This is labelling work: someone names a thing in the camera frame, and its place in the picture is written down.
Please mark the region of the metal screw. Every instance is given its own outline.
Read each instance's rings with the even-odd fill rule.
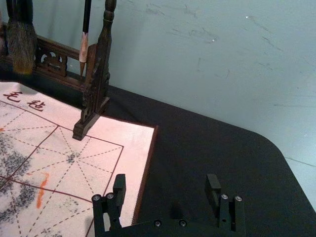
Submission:
[[[107,195],[107,198],[108,198],[108,199],[112,199],[113,197],[114,197],[114,194],[108,194],[108,195]]]
[[[161,221],[155,221],[155,226],[156,226],[156,227],[161,226]]]
[[[179,221],[179,225],[182,226],[182,227],[186,227],[187,222],[184,221],[184,220],[181,220],[181,221]]]
[[[242,198],[239,196],[236,196],[235,199],[236,199],[236,201],[242,201]]]
[[[226,194],[222,194],[222,199],[228,199],[228,196]]]
[[[92,197],[92,199],[95,200],[95,201],[97,201],[97,200],[100,199],[100,195],[98,195],[98,194],[97,194],[97,195],[94,195],[94,196]]]

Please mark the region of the wooden brush rack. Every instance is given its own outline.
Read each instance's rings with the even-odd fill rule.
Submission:
[[[53,80],[82,94],[81,117],[73,129],[73,138],[77,140],[84,138],[108,104],[111,26],[115,7],[116,0],[105,1],[103,28],[98,42],[88,48],[84,78],[67,71],[68,58],[79,60],[79,50],[38,36],[33,75],[40,76],[41,79]],[[0,62],[2,66],[5,66],[1,67],[2,69],[9,69],[12,66],[9,56],[0,57]],[[15,81],[25,84],[23,77],[17,77]]]

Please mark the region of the black brush handle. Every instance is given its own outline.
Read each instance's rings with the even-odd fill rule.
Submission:
[[[84,16],[83,16],[83,28],[82,28],[82,31],[85,33],[89,32],[90,11],[91,11],[91,0],[85,0]]]
[[[11,20],[33,23],[32,0],[6,0],[6,8]]]

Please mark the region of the orange mark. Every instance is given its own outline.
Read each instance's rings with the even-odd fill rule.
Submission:
[[[38,201],[37,201],[37,203],[36,203],[36,207],[39,209],[40,208],[40,206],[41,206],[41,199],[42,199],[42,197],[43,197],[43,195],[44,195],[44,189],[42,189],[42,188],[44,188],[44,186],[47,184],[47,180],[48,180],[48,178],[49,178],[49,174],[48,173],[43,173],[43,174],[45,174],[45,179],[43,180],[43,182],[41,183],[41,185],[40,185],[40,190],[39,190],[39,195],[38,195]]]

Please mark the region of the black table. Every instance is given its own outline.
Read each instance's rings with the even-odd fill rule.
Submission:
[[[0,80],[14,79],[0,72]],[[38,91],[78,105],[74,90],[43,88]],[[316,213],[268,139],[115,87],[109,96],[107,116],[159,126],[138,222],[183,214],[215,224],[204,192],[205,176],[213,173],[222,192],[243,198],[248,236],[316,236]]]

